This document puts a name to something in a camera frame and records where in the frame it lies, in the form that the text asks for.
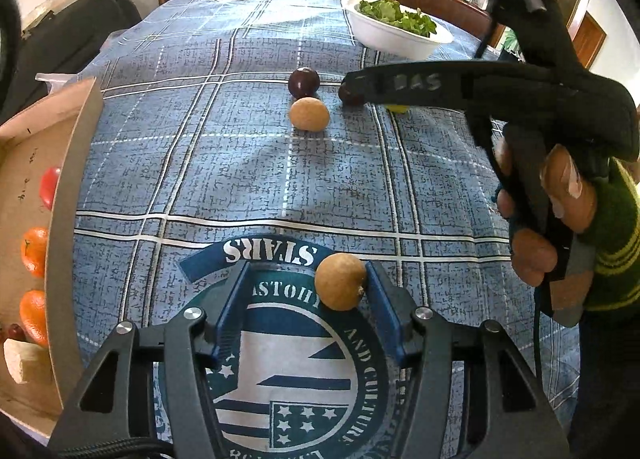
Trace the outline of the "right hand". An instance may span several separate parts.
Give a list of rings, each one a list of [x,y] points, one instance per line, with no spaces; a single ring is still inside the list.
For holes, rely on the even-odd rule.
[[[564,146],[556,145],[550,151],[539,179],[554,216],[573,233],[588,234],[600,224],[600,189],[582,177]],[[528,227],[515,231],[511,247],[512,267],[529,286],[539,287],[558,263],[558,252],[552,243]]]

